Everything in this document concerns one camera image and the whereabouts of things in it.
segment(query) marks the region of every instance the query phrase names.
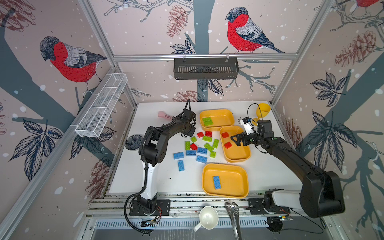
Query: white table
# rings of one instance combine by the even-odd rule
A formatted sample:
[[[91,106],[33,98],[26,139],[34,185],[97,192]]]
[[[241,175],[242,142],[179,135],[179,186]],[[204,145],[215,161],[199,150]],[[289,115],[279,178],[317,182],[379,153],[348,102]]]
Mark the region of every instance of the white table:
[[[199,120],[200,112],[210,109],[229,109],[232,111],[235,118],[235,125],[240,125],[238,120],[247,116],[247,108],[252,103],[262,103],[262,101],[191,103],[191,110],[194,111],[197,116],[195,135],[196,133],[203,131]],[[159,118],[157,113],[159,111],[164,111],[171,116],[176,116],[182,112],[184,106],[185,103],[139,103],[128,136],[133,134],[141,134],[144,136],[149,126],[158,127],[169,123],[168,120]],[[256,117],[256,108],[257,105],[253,105],[250,108],[250,118]],[[283,137],[272,112],[270,112],[264,119],[272,122],[272,129],[275,132],[276,137]],[[213,132],[212,138],[220,140],[219,132]],[[157,178],[157,190],[159,193],[204,193],[201,181],[205,164],[197,162],[195,160],[196,157],[185,157],[185,171],[179,172],[177,161],[173,159],[173,153],[175,152],[184,151],[185,155],[184,142],[188,139],[190,138],[182,138],[180,134],[176,134],[169,139],[167,154],[164,160],[159,163],[159,175]],[[203,147],[205,141],[203,141],[202,138],[198,138],[196,143],[199,147]],[[285,164],[283,164],[283,162],[269,154],[260,153],[260,151],[253,145],[249,145],[249,147],[252,154],[250,159],[233,164],[226,161],[222,145],[219,143],[218,148],[215,150],[216,158],[208,158],[207,163],[233,164],[244,168],[248,174],[250,191],[265,191],[274,188],[286,190],[301,189],[301,181]],[[138,150],[129,151],[124,148],[109,193],[126,194],[140,191],[143,174],[142,161],[140,160]]]

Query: white mug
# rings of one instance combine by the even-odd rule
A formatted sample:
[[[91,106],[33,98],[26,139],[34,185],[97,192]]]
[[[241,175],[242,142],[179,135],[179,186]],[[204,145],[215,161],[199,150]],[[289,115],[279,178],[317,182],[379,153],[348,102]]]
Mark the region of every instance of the white mug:
[[[211,206],[204,207],[199,214],[200,222],[193,228],[197,231],[201,226],[210,230],[217,226],[218,214],[216,209]]]

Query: wallpaper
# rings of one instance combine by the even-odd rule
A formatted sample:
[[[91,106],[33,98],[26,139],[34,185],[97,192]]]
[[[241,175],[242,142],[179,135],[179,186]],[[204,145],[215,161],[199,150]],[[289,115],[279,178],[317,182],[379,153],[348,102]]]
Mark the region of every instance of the wallpaper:
[[[349,239],[384,239],[383,11],[335,1],[277,104],[297,151],[341,178]]]
[[[321,2],[91,0],[116,55],[296,52]]]
[[[290,60],[239,61],[236,79],[176,80],[173,61],[121,62],[137,102],[265,101],[272,99]]]
[[[0,1],[2,221],[109,69],[77,1]]]
[[[103,194],[132,110],[123,93],[99,138],[76,135],[10,239],[77,237],[89,204]]]

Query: red lego brick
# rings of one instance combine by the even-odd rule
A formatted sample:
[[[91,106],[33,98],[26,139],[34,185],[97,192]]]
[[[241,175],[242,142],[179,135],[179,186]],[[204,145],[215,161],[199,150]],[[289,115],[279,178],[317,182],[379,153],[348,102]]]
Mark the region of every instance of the red lego brick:
[[[190,146],[189,146],[192,150],[197,150],[197,146],[196,144],[192,143]]]
[[[232,144],[230,142],[227,142],[226,144],[224,144],[224,147],[226,149],[230,148],[232,146]]]
[[[226,137],[229,137],[229,134],[228,134],[227,132],[225,132],[225,133],[222,133],[221,136],[222,136],[223,138],[226,138]]]

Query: white mesh basket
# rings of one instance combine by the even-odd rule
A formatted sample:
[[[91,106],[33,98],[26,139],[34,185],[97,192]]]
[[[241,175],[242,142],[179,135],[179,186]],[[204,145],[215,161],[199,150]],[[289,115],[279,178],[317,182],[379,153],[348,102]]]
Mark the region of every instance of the white mesh basket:
[[[127,84],[124,73],[113,73],[76,128],[81,137],[99,137]]]

